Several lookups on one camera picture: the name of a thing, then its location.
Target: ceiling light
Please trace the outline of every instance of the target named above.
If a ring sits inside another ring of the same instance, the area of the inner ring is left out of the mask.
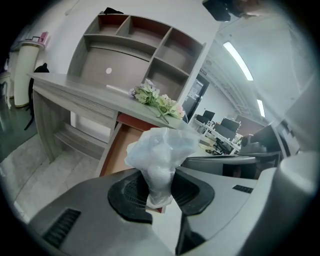
[[[249,81],[253,81],[254,79],[253,79],[246,63],[241,58],[240,54],[237,52],[237,50],[234,48],[234,46],[230,42],[224,43],[223,46],[232,55],[232,57],[235,59],[236,63],[238,63],[238,65],[242,69],[242,72],[244,73],[246,79],[248,79]]]
[[[264,105],[263,105],[262,101],[260,99],[257,99],[256,101],[258,102],[261,116],[263,116],[265,118],[266,117],[265,110],[264,110]]]

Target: white plastic bag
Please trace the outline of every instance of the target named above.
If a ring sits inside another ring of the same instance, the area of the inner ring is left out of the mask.
[[[147,206],[156,209],[171,203],[176,167],[197,150],[198,140],[194,133],[169,128],[152,128],[142,133],[124,161],[140,170],[148,184]]]

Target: pink object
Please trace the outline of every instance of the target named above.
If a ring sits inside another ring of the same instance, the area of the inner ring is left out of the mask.
[[[45,40],[48,36],[48,32],[42,32],[40,38],[38,39],[39,43],[45,44]]]

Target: office desk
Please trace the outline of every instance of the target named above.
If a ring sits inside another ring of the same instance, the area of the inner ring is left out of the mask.
[[[187,124],[130,99],[105,84],[76,76],[31,73],[34,116],[43,149],[50,162],[65,145],[99,160],[96,177],[129,169],[124,158],[127,145],[152,127],[180,129]],[[71,126],[70,112],[110,129],[108,141],[101,141]]]
[[[226,137],[223,137],[220,133],[216,132],[212,127],[205,125],[202,122],[199,122],[196,119],[193,119],[193,122],[199,126],[202,126],[204,128],[206,128],[206,131],[204,132],[203,136],[205,137],[208,133],[208,131],[211,132],[211,134],[216,137],[217,139],[221,140],[222,142],[227,143],[228,145],[230,145],[232,148],[234,148],[234,150],[240,151],[241,147],[238,146],[237,144],[233,143],[232,141],[228,140]]]

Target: white ceiling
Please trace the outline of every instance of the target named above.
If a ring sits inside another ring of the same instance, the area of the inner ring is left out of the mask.
[[[279,15],[234,17],[221,24],[202,68],[207,78],[230,101],[237,113],[259,123],[283,117],[315,74],[304,40]],[[248,66],[248,81],[223,47],[231,42]],[[257,99],[263,101],[265,118]]]

